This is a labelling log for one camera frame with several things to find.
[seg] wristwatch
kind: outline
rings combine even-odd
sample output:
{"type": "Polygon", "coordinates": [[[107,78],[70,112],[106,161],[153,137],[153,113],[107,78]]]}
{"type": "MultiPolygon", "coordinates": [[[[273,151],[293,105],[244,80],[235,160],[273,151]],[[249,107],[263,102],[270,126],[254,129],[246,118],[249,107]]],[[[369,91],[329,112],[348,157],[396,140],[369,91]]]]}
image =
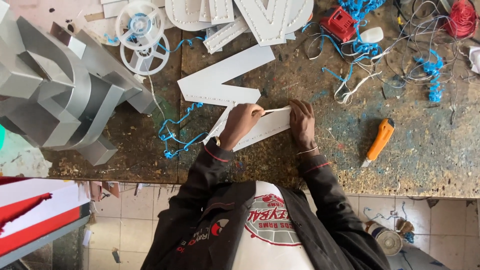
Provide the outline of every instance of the wristwatch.
{"type": "Polygon", "coordinates": [[[220,138],[215,136],[216,146],[220,147],[220,138]]]}

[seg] black jacket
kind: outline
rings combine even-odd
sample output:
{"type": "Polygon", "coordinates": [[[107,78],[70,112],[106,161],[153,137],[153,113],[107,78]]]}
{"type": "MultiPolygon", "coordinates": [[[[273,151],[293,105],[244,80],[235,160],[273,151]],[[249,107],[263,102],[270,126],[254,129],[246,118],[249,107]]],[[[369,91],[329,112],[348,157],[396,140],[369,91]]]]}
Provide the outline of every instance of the black jacket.
{"type": "MultiPolygon", "coordinates": [[[[142,270],[231,269],[255,195],[255,181],[219,184],[233,153],[211,139],[189,171],[187,182],[158,215],[152,247],[142,270]],[[217,236],[210,229],[228,220],[217,236]]],[[[319,270],[390,270],[376,240],[347,202],[325,156],[303,162],[300,176],[317,206],[310,210],[305,194],[278,186],[298,238],[319,270]]]]}

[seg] hand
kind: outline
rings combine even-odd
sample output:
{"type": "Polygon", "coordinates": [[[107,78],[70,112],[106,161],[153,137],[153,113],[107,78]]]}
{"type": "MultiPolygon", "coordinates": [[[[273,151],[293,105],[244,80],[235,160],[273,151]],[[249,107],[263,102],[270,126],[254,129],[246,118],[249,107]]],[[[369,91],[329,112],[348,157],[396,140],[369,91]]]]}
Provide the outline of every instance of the hand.
{"type": "MultiPolygon", "coordinates": [[[[290,128],[300,152],[316,148],[315,118],[312,106],[305,101],[296,99],[291,100],[289,104],[292,106],[292,111],[290,111],[290,128]]],[[[306,156],[316,156],[319,154],[318,149],[305,153],[306,156]]]]}
{"type": "Polygon", "coordinates": [[[219,136],[220,148],[231,151],[264,114],[264,109],[257,104],[239,104],[233,108],[219,136]]]}

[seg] person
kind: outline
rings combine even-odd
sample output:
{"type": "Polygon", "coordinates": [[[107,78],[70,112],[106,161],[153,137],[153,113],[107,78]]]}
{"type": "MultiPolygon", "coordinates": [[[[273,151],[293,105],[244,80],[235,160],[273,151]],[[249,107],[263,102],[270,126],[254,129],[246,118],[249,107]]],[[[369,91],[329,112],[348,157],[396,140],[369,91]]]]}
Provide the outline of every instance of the person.
{"type": "Polygon", "coordinates": [[[142,270],[390,270],[319,152],[312,106],[289,103],[303,160],[298,171],[316,216],[301,190],[259,181],[219,183],[232,149],[265,114],[259,105],[239,104],[220,136],[204,146],[169,208],[159,213],[142,270]]]}

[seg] bracelet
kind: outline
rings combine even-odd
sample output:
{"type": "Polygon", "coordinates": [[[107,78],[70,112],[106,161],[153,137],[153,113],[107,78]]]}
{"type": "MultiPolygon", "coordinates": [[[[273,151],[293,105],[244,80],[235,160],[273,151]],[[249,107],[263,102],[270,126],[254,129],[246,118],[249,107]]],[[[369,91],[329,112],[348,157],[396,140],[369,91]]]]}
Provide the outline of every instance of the bracelet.
{"type": "Polygon", "coordinates": [[[314,149],[310,149],[310,150],[305,151],[305,152],[300,152],[300,153],[297,154],[297,156],[300,155],[300,154],[305,154],[305,153],[308,153],[308,152],[312,152],[312,151],[314,151],[314,150],[317,149],[317,148],[318,148],[318,146],[315,147],[314,149]]]}

